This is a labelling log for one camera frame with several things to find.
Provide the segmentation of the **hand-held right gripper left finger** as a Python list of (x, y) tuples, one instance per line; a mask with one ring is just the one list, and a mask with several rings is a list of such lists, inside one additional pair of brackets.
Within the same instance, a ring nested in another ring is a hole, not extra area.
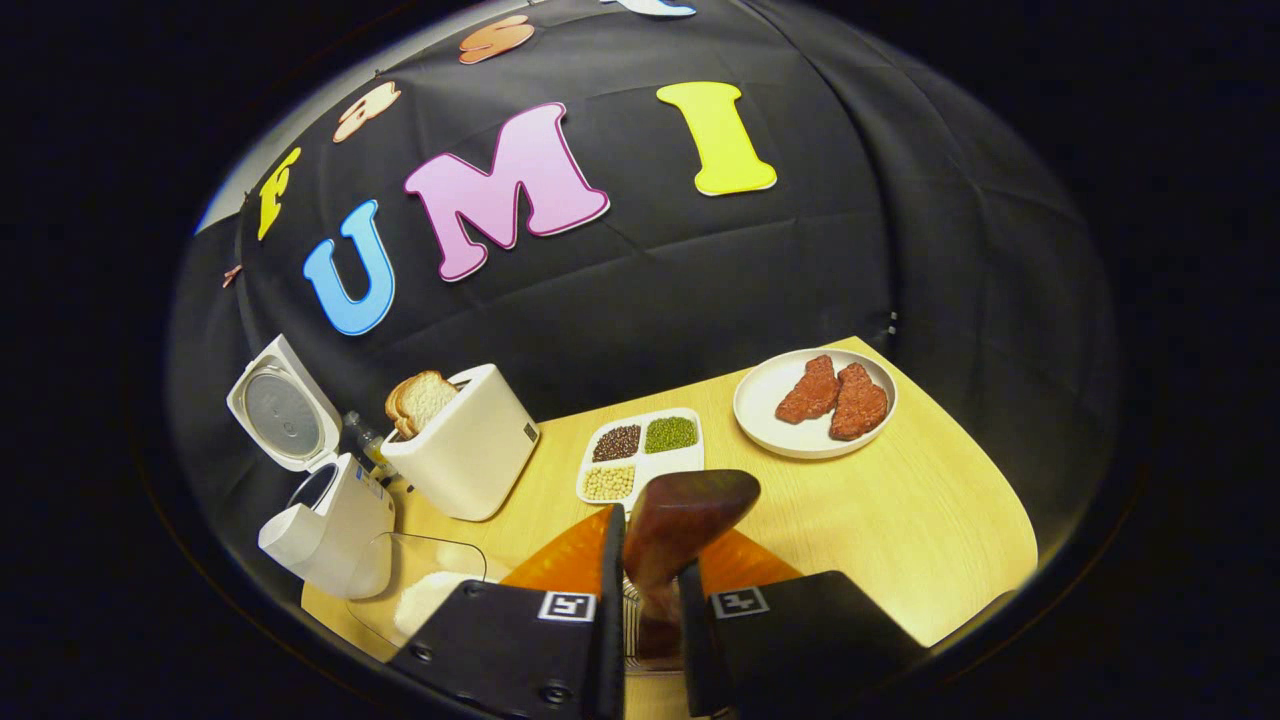
[(625, 510), (603, 518), (596, 591), (463, 582), (390, 667), (462, 719), (621, 719)]

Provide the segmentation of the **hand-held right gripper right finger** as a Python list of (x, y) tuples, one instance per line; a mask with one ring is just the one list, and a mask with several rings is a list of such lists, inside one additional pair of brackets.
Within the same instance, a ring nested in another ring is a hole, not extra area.
[(678, 574), (689, 711), (854, 719), (929, 657), (841, 571), (801, 574), (731, 530)]

